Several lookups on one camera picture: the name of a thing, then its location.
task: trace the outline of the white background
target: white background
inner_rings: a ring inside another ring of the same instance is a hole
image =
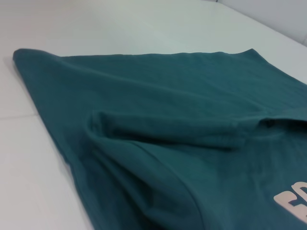
[[[218,0],[307,46],[307,0]]]

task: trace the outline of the t-shirt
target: t-shirt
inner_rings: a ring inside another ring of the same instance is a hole
[[[96,230],[307,229],[307,86],[255,50],[13,59]]]

